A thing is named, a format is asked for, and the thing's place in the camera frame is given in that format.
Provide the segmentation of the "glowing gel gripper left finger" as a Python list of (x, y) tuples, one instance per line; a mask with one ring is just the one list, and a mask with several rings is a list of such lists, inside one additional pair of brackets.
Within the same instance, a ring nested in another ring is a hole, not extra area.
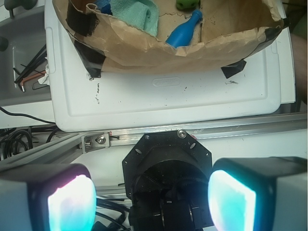
[(95, 186), (82, 164), (0, 168), (2, 231), (90, 231), (95, 211)]

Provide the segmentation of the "glowing gel gripper right finger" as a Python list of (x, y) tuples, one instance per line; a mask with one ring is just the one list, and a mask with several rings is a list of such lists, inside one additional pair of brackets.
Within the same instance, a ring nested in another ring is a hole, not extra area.
[(306, 231), (308, 161), (221, 158), (209, 178), (208, 203), (219, 231)]

